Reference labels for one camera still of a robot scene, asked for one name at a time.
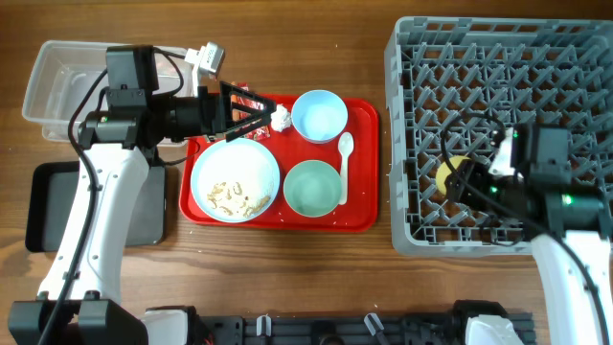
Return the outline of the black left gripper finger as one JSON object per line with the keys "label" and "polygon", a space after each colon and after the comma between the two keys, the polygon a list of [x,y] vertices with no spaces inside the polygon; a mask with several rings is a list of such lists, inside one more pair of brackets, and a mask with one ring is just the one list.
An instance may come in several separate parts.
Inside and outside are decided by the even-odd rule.
{"label": "black left gripper finger", "polygon": [[[219,91],[220,93],[219,93],[219,100],[218,100],[218,113],[220,115],[231,115],[232,108],[247,112],[249,114],[254,114],[254,115],[271,114],[272,112],[276,110],[277,105],[273,100],[265,98],[264,96],[258,95],[252,91],[243,90],[239,88],[238,86],[232,85],[229,82],[221,81],[219,83]],[[260,103],[263,105],[263,109],[253,110],[253,109],[249,109],[248,107],[244,105],[240,105],[238,103],[231,103],[232,95],[237,95],[245,99],[249,99],[257,103]]]}
{"label": "black left gripper finger", "polygon": [[233,121],[232,127],[234,127],[235,130],[229,130],[224,135],[224,138],[229,140],[244,138],[245,134],[251,132],[256,128],[270,125],[270,122],[270,115],[264,115],[262,118],[256,119],[254,114],[250,114],[248,118],[239,120],[237,122]]}

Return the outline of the yellow plastic cup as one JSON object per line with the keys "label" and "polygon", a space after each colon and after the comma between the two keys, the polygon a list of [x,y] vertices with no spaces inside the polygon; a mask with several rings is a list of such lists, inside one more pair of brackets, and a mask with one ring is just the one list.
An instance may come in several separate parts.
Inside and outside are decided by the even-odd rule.
{"label": "yellow plastic cup", "polygon": [[[460,165],[466,160],[469,160],[469,157],[463,156],[463,155],[454,155],[449,159],[449,163],[455,170],[458,170]],[[447,178],[451,175],[452,175],[451,168],[446,163],[442,163],[436,172],[436,176],[435,176],[436,187],[443,196],[446,196],[445,182]]]}

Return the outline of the light blue bowl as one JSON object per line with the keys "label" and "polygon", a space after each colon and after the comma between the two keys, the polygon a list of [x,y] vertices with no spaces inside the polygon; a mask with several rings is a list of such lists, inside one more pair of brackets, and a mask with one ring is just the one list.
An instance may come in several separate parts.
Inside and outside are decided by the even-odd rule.
{"label": "light blue bowl", "polygon": [[345,129],[349,110],[345,102],[328,90],[311,90],[292,105],[292,125],[308,142],[331,142]]}

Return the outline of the mint green bowl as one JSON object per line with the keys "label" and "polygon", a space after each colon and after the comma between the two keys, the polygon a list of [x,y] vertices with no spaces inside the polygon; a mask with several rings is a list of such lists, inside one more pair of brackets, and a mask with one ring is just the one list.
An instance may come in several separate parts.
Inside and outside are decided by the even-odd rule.
{"label": "mint green bowl", "polygon": [[339,205],[341,177],[329,163],[303,161],[287,173],[283,192],[285,202],[295,213],[307,218],[320,218]]}

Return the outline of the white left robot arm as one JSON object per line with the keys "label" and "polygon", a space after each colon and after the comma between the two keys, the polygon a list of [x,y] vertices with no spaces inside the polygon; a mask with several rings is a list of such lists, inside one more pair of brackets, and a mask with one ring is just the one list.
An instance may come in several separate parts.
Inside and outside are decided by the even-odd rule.
{"label": "white left robot arm", "polygon": [[79,183],[57,256],[33,301],[16,301],[9,331],[19,344],[211,344],[192,306],[160,307],[136,317],[121,305],[128,227],[158,144],[193,137],[234,141],[269,124],[271,99],[230,83],[191,97],[161,92],[160,49],[111,46],[90,87],[92,112],[76,109],[69,141]]}

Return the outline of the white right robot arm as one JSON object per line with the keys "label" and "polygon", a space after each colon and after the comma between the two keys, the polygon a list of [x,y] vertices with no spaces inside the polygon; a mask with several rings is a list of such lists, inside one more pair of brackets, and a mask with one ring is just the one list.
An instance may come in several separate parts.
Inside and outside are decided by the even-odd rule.
{"label": "white right robot arm", "polygon": [[451,201],[523,226],[545,293],[555,344],[612,341],[612,214],[595,186],[574,185],[563,126],[520,124],[494,133],[506,172],[442,151]]}

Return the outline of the grey dishwasher rack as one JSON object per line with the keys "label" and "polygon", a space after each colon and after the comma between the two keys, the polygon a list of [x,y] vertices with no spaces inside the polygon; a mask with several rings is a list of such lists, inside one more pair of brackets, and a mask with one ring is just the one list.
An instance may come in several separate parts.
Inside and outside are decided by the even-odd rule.
{"label": "grey dishwasher rack", "polygon": [[512,222],[447,201],[441,152],[481,163],[498,123],[570,129],[577,184],[612,191],[612,25],[607,20],[400,18],[384,51],[391,232],[399,254],[527,255]]}

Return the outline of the orange carrot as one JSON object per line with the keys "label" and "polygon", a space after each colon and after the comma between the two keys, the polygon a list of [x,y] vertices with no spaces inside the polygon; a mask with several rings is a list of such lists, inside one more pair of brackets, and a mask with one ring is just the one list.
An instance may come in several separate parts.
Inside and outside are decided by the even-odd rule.
{"label": "orange carrot", "polygon": [[[238,103],[238,96],[237,95],[232,95],[231,96],[231,104],[233,104],[233,103],[236,103],[236,104]],[[234,109],[234,108],[232,108],[232,119],[233,119],[234,122],[237,122],[237,121],[240,120],[239,111]]]}

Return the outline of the red snack wrapper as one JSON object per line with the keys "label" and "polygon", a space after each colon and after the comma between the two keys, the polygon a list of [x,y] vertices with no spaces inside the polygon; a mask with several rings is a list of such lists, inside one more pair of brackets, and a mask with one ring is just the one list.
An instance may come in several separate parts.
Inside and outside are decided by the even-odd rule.
{"label": "red snack wrapper", "polygon": [[[246,82],[232,82],[232,85],[234,86],[238,86],[239,88],[243,89],[243,90],[249,90],[249,86]],[[253,109],[253,110],[262,110],[263,109],[263,105],[261,103],[257,103],[255,101],[249,100],[249,99],[245,99],[243,97],[238,96],[238,104],[240,105],[244,105],[246,107],[248,107],[249,109]],[[240,114],[240,119],[245,119],[248,118],[250,116],[249,113],[238,110],[239,114]],[[254,130],[252,130],[251,132],[247,133],[244,135],[244,138],[246,139],[251,139],[254,141],[263,141],[265,139],[268,139],[270,137],[270,129],[269,129],[269,125],[266,126],[261,126],[259,128],[256,128]]]}

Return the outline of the crumpled white tissue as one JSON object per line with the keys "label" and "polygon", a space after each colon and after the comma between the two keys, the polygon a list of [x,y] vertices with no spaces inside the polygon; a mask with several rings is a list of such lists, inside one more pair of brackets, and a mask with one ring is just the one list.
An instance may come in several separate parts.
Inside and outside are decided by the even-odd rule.
{"label": "crumpled white tissue", "polygon": [[283,132],[292,126],[291,113],[283,105],[278,104],[270,115],[270,127],[277,132]]}

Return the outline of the red plastic tray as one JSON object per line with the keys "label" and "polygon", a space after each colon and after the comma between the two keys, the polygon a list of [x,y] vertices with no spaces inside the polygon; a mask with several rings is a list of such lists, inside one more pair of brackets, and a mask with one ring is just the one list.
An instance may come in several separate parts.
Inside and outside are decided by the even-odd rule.
{"label": "red plastic tray", "polygon": [[[242,227],[358,233],[368,230],[376,221],[379,192],[379,115],[368,102],[346,98],[349,112],[345,130],[354,141],[349,157],[348,201],[330,214],[320,218],[306,218],[290,209],[284,194],[278,193],[272,205],[253,220],[243,222]],[[335,140],[312,144],[293,128],[274,132],[261,143],[275,156],[281,173],[304,160],[321,160],[338,169],[341,156]]]}

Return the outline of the light blue plate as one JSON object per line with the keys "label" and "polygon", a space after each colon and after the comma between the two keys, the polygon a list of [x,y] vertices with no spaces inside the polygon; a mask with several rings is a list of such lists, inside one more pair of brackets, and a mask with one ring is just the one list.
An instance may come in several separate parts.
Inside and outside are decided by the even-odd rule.
{"label": "light blue plate", "polygon": [[[222,181],[243,182],[270,193],[271,199],[254,216],[246,219],[218,217],[206,205],[206,194]],[[277,159],[264,145],[239,138],[210,145],[196,159],[190,176],[193,199],[198,208],[211,219],[223,223],[242,223],[261,216],[274,202],[281,185]]]}

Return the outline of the white plastic spoon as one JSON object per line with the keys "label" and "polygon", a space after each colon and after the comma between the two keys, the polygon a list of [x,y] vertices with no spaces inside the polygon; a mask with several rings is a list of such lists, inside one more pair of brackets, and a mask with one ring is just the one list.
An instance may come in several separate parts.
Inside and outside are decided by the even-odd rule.
{"label": "white plastic spoon", "polygon": [[354,150],[354,140],[349,132],[344,132],[340,136],[338,141],[338,150],[341,155],[341,167],[339,174],[342,188],[339,204],[344,205],[347,203],[349,193],[349,158]]}

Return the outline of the clear plastic bin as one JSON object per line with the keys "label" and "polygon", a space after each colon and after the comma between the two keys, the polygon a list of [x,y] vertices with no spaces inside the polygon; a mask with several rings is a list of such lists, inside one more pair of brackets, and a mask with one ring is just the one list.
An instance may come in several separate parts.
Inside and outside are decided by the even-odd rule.
{"label": "clear plastic bin", "polygon": [[[106,67],[102,42],[49,40],[35,60],[22,106],[22,116],[42,125],[42,137],[53,142],[68,141],[68,124],[90,89]],[[193,67],[182,57],[187,50],[163,46],[170,58],[155,56],[158,94],[173,91],[177,97],[193,95]]]}

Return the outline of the black plastic bin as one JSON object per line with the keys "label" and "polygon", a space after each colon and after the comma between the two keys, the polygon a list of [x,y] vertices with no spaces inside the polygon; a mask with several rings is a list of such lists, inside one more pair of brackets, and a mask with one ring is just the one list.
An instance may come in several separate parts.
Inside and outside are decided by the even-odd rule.
{"label": "black plastic bin", "polygon": [[[78,186],[79,162],[44,163],[34,170],[25,247],[32,253],[56,252]],[[153,245],[165,232],[167,170],[149,170],[128,227],[128,246]]]}

